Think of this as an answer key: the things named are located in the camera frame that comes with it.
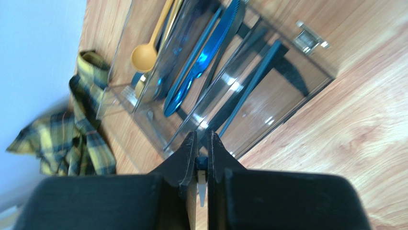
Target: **spoon handle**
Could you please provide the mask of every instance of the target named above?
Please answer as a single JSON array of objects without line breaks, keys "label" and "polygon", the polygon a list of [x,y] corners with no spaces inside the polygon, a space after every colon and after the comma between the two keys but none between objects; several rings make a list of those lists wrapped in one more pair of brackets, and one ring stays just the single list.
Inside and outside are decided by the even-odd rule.
[{"label": "spoon handle", "polygon": [[174,0],[166,0],[166,3],[163,6],[163,10],[161,11],[159,20],[157,21],[156,27],[154,28],[152,37],[150,38],[149,45],[152,46],[154,44],[157,38],[157,35],[159,34],[160,28],[162,27],[164,20],[166,20],[166,16],[169,13],[169,10],[171,8],[171,5],[173,4],[173,1]]}]

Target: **cutlery tray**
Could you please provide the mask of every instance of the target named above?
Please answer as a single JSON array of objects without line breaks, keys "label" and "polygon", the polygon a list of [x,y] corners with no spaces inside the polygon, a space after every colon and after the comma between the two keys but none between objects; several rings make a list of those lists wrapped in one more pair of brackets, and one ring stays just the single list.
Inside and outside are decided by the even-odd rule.
[{"label": "cutlery tray", "polygon": [[[205,132],[221,131],[276,40],[282,45],[221,137],[231,155],[239,158],[248,152],[334,79],[292,40],[247,6],[243,24],[221,58],[204,95],[198,96],[211,65],[193,82],[179,110],[165,117],[165,99],[144,100],[149,88],[155,87],[154,82],[147,80],[140,97],[134,96],[134,86],[130,82],[135,70],[131,68],[129,58],[134,47],[125,45],[128,43],[126,39],[132,36],[131,18],[132,7],[110,72],[110,87],[105,89],[98,117],[126,111],[164,158],[180,146],[190,131],[197,131],[200,153],[207,153]],[[165,65],[160,62],[163,53],[159,53],[158,62],[150,74],[157,74],[157,66]]]}]

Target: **wood grain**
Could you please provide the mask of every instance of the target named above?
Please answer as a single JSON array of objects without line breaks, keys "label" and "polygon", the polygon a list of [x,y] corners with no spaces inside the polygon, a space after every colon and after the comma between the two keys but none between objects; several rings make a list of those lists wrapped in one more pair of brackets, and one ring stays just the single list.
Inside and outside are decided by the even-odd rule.
[{"label": "wood grain", "polygon": [[[112,62],[129,0],[88,0],[80,49]],[[158,0],[137,1],[145,9]],[[318,49],[337,79],[240,159],[248,168],[346,177],[373,229],[408,229],[408,3],[403,0],[253,0],[289,36],[297,20],[327,39]],[[138,43],[156,16],[141,14]],[[145,173],[162,162],[127,113],[103,119],[119,173]],[[197,229],[206,229],[197,209]]]}]

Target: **shiny blue knife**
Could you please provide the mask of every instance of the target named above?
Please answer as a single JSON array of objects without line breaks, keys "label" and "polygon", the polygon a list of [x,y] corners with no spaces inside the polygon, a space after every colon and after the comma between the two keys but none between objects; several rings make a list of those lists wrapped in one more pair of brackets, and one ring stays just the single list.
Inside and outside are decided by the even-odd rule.
[{"label": "shiny blue knife", "polygon": [[243,4],[243,2],[240,2],[240,0],[232,0],[177,93],[174,96],[167,96],[164,103],[164,115],[166,117],[172,115],[180,107],[194,79],[199,78],[210,65],[234,21],[239,4]]}]

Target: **spoon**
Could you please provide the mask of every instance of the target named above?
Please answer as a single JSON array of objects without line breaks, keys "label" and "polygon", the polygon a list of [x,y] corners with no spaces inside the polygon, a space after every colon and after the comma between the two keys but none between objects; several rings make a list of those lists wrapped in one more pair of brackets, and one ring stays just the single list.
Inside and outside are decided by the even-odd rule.
[{"label": "spoon", "polygon": [[166,0],[149,43],[138,45],[132,52],[132,65],[139,72],[148,72],[153,69],[157,59],[157,50],[154,47],[154,42],[159,34],[160,28],[166,20],[173,1],[174,0]]}]

